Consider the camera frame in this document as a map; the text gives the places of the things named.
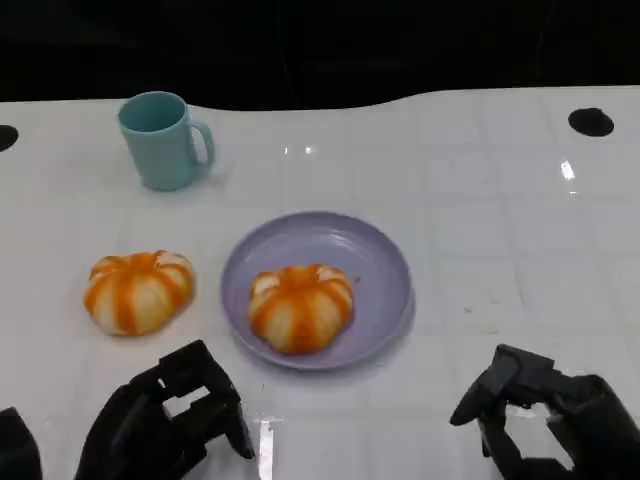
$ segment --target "plate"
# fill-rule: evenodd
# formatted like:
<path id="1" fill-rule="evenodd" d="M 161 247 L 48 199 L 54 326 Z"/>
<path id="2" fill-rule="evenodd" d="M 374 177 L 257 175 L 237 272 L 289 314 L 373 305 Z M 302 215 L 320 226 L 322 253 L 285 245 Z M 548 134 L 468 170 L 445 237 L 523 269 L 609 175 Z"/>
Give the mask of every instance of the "plate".
<path id="1" fill-rule="evenodd" d="M 347 274 L 353 286 L 354 317 L 326 349 L 283 355 L 249 327 L 251 281 L 260 272 L 314 263 Z M 280 217 L 250 233 L 227 261 L 221 295 L 233 331 L 249 350 L 300 370 L 344 367 L 378 353 L 408 329 L 415 310 L 411 275 L 400 249 L 372 225 L 329 212 Z"/>

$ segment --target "teal mug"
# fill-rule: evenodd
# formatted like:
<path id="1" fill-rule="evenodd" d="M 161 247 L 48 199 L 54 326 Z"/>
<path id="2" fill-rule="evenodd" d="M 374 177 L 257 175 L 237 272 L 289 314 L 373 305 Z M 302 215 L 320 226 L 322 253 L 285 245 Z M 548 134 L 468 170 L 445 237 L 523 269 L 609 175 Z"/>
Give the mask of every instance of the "teal mug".
<path id="1" fill-rule="evenodd" d="M 186 102 L 173 93 L 147 92 L 130 98 L 120 108 L 118 122 L 142 183 L 153 190 L 189 185 L 213 164 L 211 130 L 190 119 Z M 198 161 L 192 128 L 204 139 L 204 162 Z"/>

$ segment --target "pumpkin-shaped bun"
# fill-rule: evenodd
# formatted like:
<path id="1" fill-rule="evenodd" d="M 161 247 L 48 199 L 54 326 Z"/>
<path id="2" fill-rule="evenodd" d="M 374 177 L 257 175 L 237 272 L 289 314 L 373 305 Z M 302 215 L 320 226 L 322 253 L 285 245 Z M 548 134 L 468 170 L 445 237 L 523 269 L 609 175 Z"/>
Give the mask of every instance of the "pumpkin-shaped bun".
<path id="1" fill-rule="evenodd" d="M 143 335 L 159 329 L 193 297 L 189 261 L 159 250 L 104 257 L 91 270 L 84 305 L 111 335 Z"/>
<path id="2" fill-rule="evenodd" d="M 264 272 L 251 285 L 251 329 L 281 353 L 312 353 L 327 347 L 352 312 L 346 275 L 326 265 Z"/>

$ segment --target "white tile grid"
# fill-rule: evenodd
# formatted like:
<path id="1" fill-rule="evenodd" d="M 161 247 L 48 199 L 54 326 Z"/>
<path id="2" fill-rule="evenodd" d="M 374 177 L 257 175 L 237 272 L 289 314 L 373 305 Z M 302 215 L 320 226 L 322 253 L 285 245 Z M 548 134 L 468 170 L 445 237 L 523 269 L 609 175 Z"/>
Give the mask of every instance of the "white tile grid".
<path id="1" fill-rule="evenodd" d="M 456 101 L 457 113 L 443 120 L 443 125 L 453 127 L 440 131 L 434 126 L 437 122 L 428 116 L 421 118 L 425 114 L 416 111 L 419 107 L 409 106 L 410 100 L 391 108 L 385 106 L 362 128 L 356 126 L 353 138 L 349 132 L 357 116 L 350 113 L 345 117 L 348 134 L 344 152 L 357 154 L 357 158 L 345 159 L 351 180 L 332 185 L 326 199 L 318 185 L 312 187 L 318 200 L 307 200 L 311 206 L 333 208 L 331 202 L 336 208 L 344 205 L 348 213 L 362 216 L 387 232 L 409 259 L 420 293 L 411 334 L 391 351 L 355 370 L 324 377 L 296 376 L 264 365 L 231 339 L 217 300 L 219 273 L 242 235 L 278 212 L 290 211 L 290 204 L 297 203 L 296 199 L 301 202 L 300 209 L 307 208 L 304 202 L 311 192 L 307 197 L 306 191 L 292 182 L 298 173 L 306 174 L 306 169 L 289 172 L 288 183 L 266 182 L 267 187 L 256 183 L 248 193 L 243 191 L 245 182 L 253 185 L 253 180 L 240 170 L 230 169 L 228 177 L 223 175 L 220 179 L 221 184 L 202 188 L 196 185 L 190 194 L 187 189 L 184 195 L 145 196 L 140 208 L 131 212 L 131 222 L 116 238 L 109 236 L 113 232 L 106 237 L 100 233 L 109 231 L 108 222 L 101 226 L 89 222 L 88 227 L 97 228 L 93 236 L 102 238 L 103 243 L 88 250 L 79 249 L 80 257 L 73 268 L 81 268 L 81 262 L 93 257 L 96 252 L 92 248 L 151 249 L 150 245 L 161 237 L 162 245 L 157 247 L 189 252 L 199 269 L 198 281 L 207 288 L 168 329 L 135 344 L 113 341 L 90 330 L 90 323 L 85 322 L 87 329 L 78 335 L 93 340 L 87 362 L 82 361 L 81 351 L 65 358 L 78 359 L 79 368 L 86 372 L 78 374 L 71 362 L 65 378 L 76 378 L 88 388 L 79 393 L 72 389 L 71 394 L 63 389 L 56 391 L 52 400 L 65 405 L 62 411 L 39 410 L 39 402 L 37 409 L 29 406 L 25 415 L 43 442 L 48 478 L 72 476 L 86 432 L 106 400 L 104 397 L 116 385 L 198 336 L 205 339 L 234 379 L 245 402 L 252 434 L 257 435 L 261 420 L 273 422 L 276 480 L 301 474 L 364 480 L 388 476 L 401 466 L 406 466 L 408 478 L 416 479 L 424 478 L 425 471 L 433 473 L 434 478 L 499 478 L 492 463 L 482 458 L 475 427 L 454 429 L 446 419 L 470 382 L 489 364 L 500 342 L 548 354 L 572 373 L 603 374 L 631 412 L 640 415 L 636 374 L 640 368 L 640 341 L 633 319 L 637 308 L 633 262 L 640 260 L 634 240 L 640 237 L 633 224 L 627 225 L 632 223 L 628 219 L 634 214 L 628 206 L 629 200 L 635 198 L 631 183 L 625 183 L 625 179 L 621 184 L 625 191 L 617 194 L 615 176 L 607 177 L 609 172 L 598 170 L 602 165 L 596 163 L 595 156 L 592 161 L 583 155 L 591 150 L 580 150 L 580 145 L 568 148 L 565 138 L 557 133 L 557 126 L 551 127 L 560 125 L 558 115 L 566 119 L 568 113 L 547 110 L 538 98 L 542 94 L 526 92 L 516 98 L 510 92 L 507 97 L 513 104 L 511 100 L 494 103 L 495 95 L 488 93 L 485 101 L 483 95 L 464 94 Z M 413 112 L 405 115 L 406 110 Z M 465 117 L 468 112 L 471 122 Z M 534 113 L 529 118 L 525 112 Z M 194 117 L 212 118 L 221 124 L 230 119 L 229 141 L 221 145 L 221 152 L 226 152 L 221 155 L 223 160 L 244 160 L 242 168 L 249 170 L 258 165 L 255 168 L 265 178 L 270 169 L 260 170 L 256 162 L 273 161 L 277 168 L 284 168 L 281 177 L 286 179 L 286 169 L 291 165 L 284 151 L 267 158 L 271 154 L 262 148 L 270 142 L 272 146 L 277 143 L 273 139 L 281 134 L 280 127 L 270 125 L 270 121 L 278 115 L 248 114 L 250 124 L 265 130 L 247 142 L 251 146 L 243 146 L 244 138 L 238 134 L 242 129 L 233 126 L 233 122 L 240 121 L 240 114 L 207 114 L 202 110 Z M 283 115 L 294 118 L 297 113 Z M 466 123 L 456 130 L 462 117 Z M 527 128 L 517 131 L 517 126 L 511 124 L 515 123 L 511 122 L 513 118 Z M 428 140 L 423 144 L 416 138 L 419 132 L 411 133 L 412 122 L 435 129 L 437 135 L 427 134 Z M 381 135 L 385 128 L 404 123 L 409 125 L 407 130 Z M 311 145 L 313 138 L 306 138 L 309 132 L 300 128 L 301 132 L 290 137 L 302 139 L 300 145 L 292 143 L 294 152 L 298 148 L 297 155 L 320 158 L 332 149 L 336 156 L 340 155 L 342 140 L 325 149 L 321 142 Z M 334 127 L 327 128 L 326 138 L 334 138 Z M 367 130 L 373 138 L 367 138 Z M 430 135 L 442 138 L 442 142 L 430 146 Z M 312 148 L 309 154 L 307 146 Z M 603 158 L 609 155 L 609 148 L 613 147 L 600 150 Z M 577 155 L 575 182 L 562 176 L 559 166 L 563 155 L 558 152 L 568 152 L 565 154 L 571 156 L 572 165 L 573 156 Z M 623 164 L 630 161 L 621 158 Z M 377 176 L 360 178 L 370 174 L 368 159 L 380 167 L 374 173 Z M 318 178 L 330 177 L 336 171 L 332 169 L 340 169 L 331 163 L 334 160 L 330 157 L 326 165 L 313 165 L 311 171 Z M 517 163 L 517 167 L 512 168 L 509 162 Z M 393 173 L 393 166 L 408 166 L 415 178 Z M 533 176 L 527 178 L 527 172 Z M 606 180 L 602 185 L 592 180 L 600 174 Z M 574 183 L 581 193 L 575 198 L 570 193 Z M 334 197 L 341 194 L 345 195 L 344 202 L 335 201 Z M 202 209 L 194 210 L 193 203 L 203 205 Z M 415 228 L 421 218 L 424 229 Z M 612 230 L 624 235 L 608 233 Z M 54 239 L 63 233 L 56 232 Z M 63 252 L 73 248 L 67 245 Z M 48 254 L 55 255 L 55 249 L 40 252 L 44 260 Z M 47 262 L 63 265 L 65 258 L 70 256 L 52 257 Z M 19 271 L 20 259 L 14 259 L 14 263 Z M 81 317 L 81 306 L 72 306 L 84 284 L 84 273 L 74 274 L 77 280 L 72 288 L 62 292 L 64 305 L 59 306 L 60 312 L 55 316 L 69 318 L 65 329 L 73 330 L 81 318 L 86 321 Z M 23 277 L 17 286 L 8 285 L 9 293 L 5 294 L 26 291 L 28 275 L 23 272 Z M 52 298 L 57 288 L 47 298 Z M 48 355 L 53 357 L 56 352 L 54 346 L 51 348 Z M 9 360 L 15 358 L 8 348 L 0 352 L 6 353 Z M 34 376 L 43 375 L 37 363 L 25 368 Z M 29 390 L 36 399 L 46 393 L 38 388 Z M 37 411 L 42 412 L 40 416 L 34 415 Z M 525 453 L 555 451 L 547 443 L 548 437 L 536 430 L 539 422 L 532 435 L 534 440 L 528 440 L 528 423 L 515 423 L 514 435 L 525 442 Z M 57 453 L 61 445 L 69 446 L 66 455 Z M 217 442 L 216 446 L 220 449 L 212 452 L 216 457 L 203 467 L 202 478 L 256 478 L 253 464 L 230 455 L 224 442 Z"/>

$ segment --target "table surface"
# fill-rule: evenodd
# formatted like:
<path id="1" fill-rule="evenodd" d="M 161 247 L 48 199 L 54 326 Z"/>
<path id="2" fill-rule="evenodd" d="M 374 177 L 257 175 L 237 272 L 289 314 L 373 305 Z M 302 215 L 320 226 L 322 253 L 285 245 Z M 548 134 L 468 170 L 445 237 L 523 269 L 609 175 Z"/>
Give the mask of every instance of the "table surface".
<path id="1" fill-rule="evenodd" d="M 217 164 L 164 194 L 139 183 L 120 104 L 0 104 L 0 124 L 20 132 L 0 153 L 0 405 L 25 418 L 45 478 L 72 478 L 118 385 L 196 338 L 235 382 L 262 455 L 246 462 L 215 441 L 190 478 L 499 478 L 476 428 L 447 419 L 500 342 L 604 375 L 640 416 L 637 88 L 443 92 L 342 111 L 193 107 Z M 615 122 L 610 136 L 570 128 L 568 115 L 592 106 Z M 417 292 L 411 332 L 345 371 L 253 358 L 220 305 L 234 245 L 309 209 L 381 228 Z M 192 260 L 194 303 L 156 335 L 101 333 L 81 301 L 90 267 L 160 248 Z M 525 454 L 556 455 L 539 413 L 513 417 L 511 430 Z"/>

